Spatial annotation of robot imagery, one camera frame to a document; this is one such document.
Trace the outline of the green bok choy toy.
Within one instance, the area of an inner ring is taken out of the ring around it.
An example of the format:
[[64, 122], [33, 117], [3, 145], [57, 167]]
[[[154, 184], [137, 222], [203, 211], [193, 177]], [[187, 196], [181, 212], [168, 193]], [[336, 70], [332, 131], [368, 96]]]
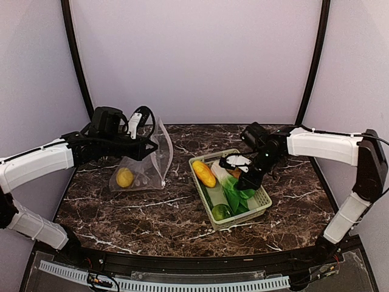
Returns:
[[226, 169], [219, 166], [216, 161], [211, 166], [211, 171], [222, 186], [222, 190], [227, 199], [229, 207], [235, 215], [239, 215], [250, 210], [247, 200], [251, 199], [256, 191], [238, 190], [238, 179], [234, 178]]

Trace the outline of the clear dotted zip top bag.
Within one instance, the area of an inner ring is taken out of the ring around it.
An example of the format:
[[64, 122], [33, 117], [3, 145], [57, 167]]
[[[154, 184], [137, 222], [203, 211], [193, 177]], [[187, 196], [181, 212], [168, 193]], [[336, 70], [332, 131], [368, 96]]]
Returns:
[[[109, 180], [110, 191], [132, 192], [165, 187], [165, 178], [173, 161], [173, 143], [161, 118], [156, 120], [151, 140], [158, 145], [158, 149], [142, 161], [124, 157]], [[119, 187], [116, 182], [116, 174], [122, 167], [130, 169], [134, 175], [133, 183], [127, 188]]]

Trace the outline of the yellow lemon toy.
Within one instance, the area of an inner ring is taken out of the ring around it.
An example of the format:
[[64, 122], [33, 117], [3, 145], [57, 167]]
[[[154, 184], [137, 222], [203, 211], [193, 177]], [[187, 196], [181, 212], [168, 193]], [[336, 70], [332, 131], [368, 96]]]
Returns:
[[122, 167], [118, 170], [116, 174], [117, 185], [121, 188], [130, 187], [133, 183], [134, 175], [130, 169]]

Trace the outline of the light green plastic basket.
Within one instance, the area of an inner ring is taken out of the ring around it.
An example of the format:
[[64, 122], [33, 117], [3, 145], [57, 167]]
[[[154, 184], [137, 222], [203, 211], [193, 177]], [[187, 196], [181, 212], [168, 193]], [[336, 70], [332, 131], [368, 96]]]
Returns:
[[238, 179], [219, 162], [231, 162], [232, 170], [247, 170], [250, 163], [245, 153], [229, 149], [189, 160], [191, 174], [213, 229], [227, 229], [258, 217], [272, 205], [263, 187], [238, 190]]

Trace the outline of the green lime toy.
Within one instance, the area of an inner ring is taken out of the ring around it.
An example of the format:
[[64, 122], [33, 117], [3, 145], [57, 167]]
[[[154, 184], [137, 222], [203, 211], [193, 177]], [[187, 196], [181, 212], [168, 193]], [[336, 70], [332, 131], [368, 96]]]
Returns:
[[232, 216], [230, 207], [226, 204], [218, 204], [212, 208], [212, 216], [215, 221], [221, 221]]

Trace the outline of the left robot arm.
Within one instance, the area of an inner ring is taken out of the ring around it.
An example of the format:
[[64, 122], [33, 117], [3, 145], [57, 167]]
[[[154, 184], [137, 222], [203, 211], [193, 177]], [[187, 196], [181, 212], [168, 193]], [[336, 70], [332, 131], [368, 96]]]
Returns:
[[32, 240], [61, 250], [73, 265], [86, 260], [78, 238], [65, 227], [28, 210], [12, 197], [12, 190], [59, 170], [82, 166], [103, 157], [128, 157], [141, 161], [158, 145], [151, 136], [138, 135], [147, 120], [156, 127], [153, 112], [138, 107], [130, 118], [117, 108], [95, 109], [91, 121], [81, 130], [62, 135], [48, 144], [1, 159], [1, 228], [14, 230]]

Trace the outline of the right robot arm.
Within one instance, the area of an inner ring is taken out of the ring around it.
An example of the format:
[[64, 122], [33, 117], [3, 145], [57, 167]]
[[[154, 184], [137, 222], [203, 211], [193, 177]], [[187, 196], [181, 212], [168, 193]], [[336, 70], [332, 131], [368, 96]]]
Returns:
[[243, 130], [241, 139], [255, 157], [243, 164], [239, 189], [258, 189], [282, 157], [306, 156], [318, 162], [331, 192], [343, 191], [334, 197], [339, 208], [310, 251], [316, 264], [325, 263], [345, 235], [388, 192], [388, 162], [382, 148], [386, 141], [374, 130], [339, 133], [294, 125], [270, 133], [254, 122]]

